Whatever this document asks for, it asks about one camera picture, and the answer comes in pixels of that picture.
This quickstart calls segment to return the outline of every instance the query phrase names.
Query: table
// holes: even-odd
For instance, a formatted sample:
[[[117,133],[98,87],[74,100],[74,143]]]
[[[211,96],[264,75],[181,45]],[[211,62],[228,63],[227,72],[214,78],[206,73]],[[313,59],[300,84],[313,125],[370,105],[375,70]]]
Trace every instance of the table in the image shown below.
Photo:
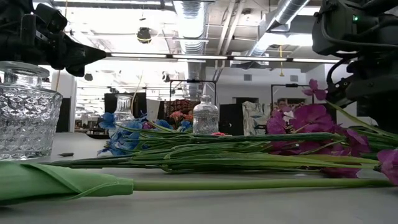
[[[74,152],[74,159],[94,157],[104,140],[85,134],[57,134],[51,160]],[[184,174],[161,170],[89,170],[135,179],[195,181],[199,179],[275,179],[275,174]],[[313,178],[302,174],[289,178]],[[209,192],[135,192],[130,196],[82,198],[69,202],[34,202],[0,207],[0,223],[7,224],[204,224],[395,223],[398,189],[270,189]]]

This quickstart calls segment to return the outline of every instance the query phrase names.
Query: clear glass jar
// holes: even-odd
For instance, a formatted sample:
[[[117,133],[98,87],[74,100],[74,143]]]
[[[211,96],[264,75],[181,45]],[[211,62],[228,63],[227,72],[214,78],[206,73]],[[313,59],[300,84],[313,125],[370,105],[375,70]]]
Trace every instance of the clear glass jar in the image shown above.
[[[200,104],[193,109],[193,133],[213,134],[218,132],[218,108],[211,104],[211,96],[203,95]]]
[[[116,95],[118,102],[116,105],[116,111],[114,112],[114,122],[117,125],[125,126],[128,122],[134,120],[134,116],[131,113],[131,95],[118,94]]]
[[[0,161],[51,155],[62,95],[41,88],[49,71],[21,62],[0,62]]]

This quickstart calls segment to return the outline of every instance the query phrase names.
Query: glass vase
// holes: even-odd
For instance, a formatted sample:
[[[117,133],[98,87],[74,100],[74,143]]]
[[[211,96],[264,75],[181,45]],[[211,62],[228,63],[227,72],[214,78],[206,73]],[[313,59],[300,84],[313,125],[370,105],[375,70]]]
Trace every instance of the glass vase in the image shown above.
[[[116,129],[118,126],[126,126],[130,121],[134,120],[131,113],[131,99],[132,96],[126,94],[116,95],[118,98],[116,111],[114,112],[114,122]]]
[[[193,109],[193,133],[213,134],[218,132],[218,108],[211,104],[211,96],[203,95],[200,104]]]
[[[0,62],[0,160],[51,155],[62,95],[41,88],[49,71],[21,62]]]

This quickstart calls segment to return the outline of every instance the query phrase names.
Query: ceiling light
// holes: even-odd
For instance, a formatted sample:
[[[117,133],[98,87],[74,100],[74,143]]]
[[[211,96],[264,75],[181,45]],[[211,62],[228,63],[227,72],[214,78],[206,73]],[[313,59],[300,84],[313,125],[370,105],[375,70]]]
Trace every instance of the ceiling light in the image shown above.
[[[180,42],[189,42],[189,41],[195,41],[195,42],[209,42],[209,39],[197,39],[197,38],[181,38],[181,37],[173,37],[172,40],[180,41]]]
[[[173,55],[173,58],[226,60],[228,57],[220,55]]]
[[[166,54],[130,54],[130,53],[112,53],[112,57],[130,57],[130,58],[166,58]]]
[[[286,61],[287,61],[287,58],[273,58],[273,57],[234,57],[234,60],[259,61],[259,62],[286,62]]]
[[[312,59],[312,58],[293,58],[293,62],[307,62],[307,63],[337,63],[339,60],[335,59]]]
[[[56,2],[66,2],[66,0],[54,0]],[[157,4],[160,5],[160,1],[123,1],[123,0],[68,0],[68,2],[84,2],[84,3],[108,3],[108,4]]]

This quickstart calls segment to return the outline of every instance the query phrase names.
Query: ceiling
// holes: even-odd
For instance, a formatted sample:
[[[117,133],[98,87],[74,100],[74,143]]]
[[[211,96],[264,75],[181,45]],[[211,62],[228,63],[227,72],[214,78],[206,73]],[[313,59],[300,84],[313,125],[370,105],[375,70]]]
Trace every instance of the ceiling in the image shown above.
[[[129,53],[162,53],[180,54],[180,42],[178,38],[178,20],[173,11],[160,11],[148,9],[132,9],[128,7],[71,7],[76,2],[110,2],[115,0],[68,0],[70,6],[62,0],[51,1],[56,8],[66,15],[69,23],[65,32],[75,41],[82,44],[97,47],[107,52],[129,52]],[[208,6],[208,22],[206,25],[206,37],[208,40],[205,53],[215,54],[218,42],[223,29],[224,19],[228,10],[230,0],[216,0]],[[232,52],[244,52],[249,50],[256,43],[258,38],[257,27],[262,15],[277,7],[278,0],[245,0],[244,14],[239,18],[238,25],[234,30],[234,39],[228,46],[227,54]],[[318,10],[320,1],[312,0],[300,14],[312,15]],[[152,35],[152,42],[142,44],[137,40],[137,31],[140,27],[149,27]],[[276,43],[280,48],[268,48],[267,54],[273,57],[305,57],[324,58],[312,51],[311,43],[307,46],[298,46],[295,43],[303,43],[301,40],[293,42]],[[312,68],[313,65],[306,63],[284,63],[284,68],[297,68],[298,73]],[[270,63],[266,74],[274,74],[272,70],[280,68],[280,62]],[[81,113],[85,111],[103,112],[102,97],[109,93],[109,86],[115,87],[120,92],[145,91],[153,99],[165,99],[169,95],[169,83],[163,81],[164,75],[171,79],[185,79],[187,72],[186,62],[143,62],[143,61],[117,61],[102,60],[86,67],[86,73],[93,76],[93,81],[78,79],[78,108]],[[207,77],[211,77],[214,69],[206,69]],[[253,72],[253,75],[263,75],[264,72]],[[272,83],[270,75],[264,78],[264,83]],[[230,83],[230,78],[221,76],[220,83]],[[183,83],[176,87],[175,97],[183,97]]]

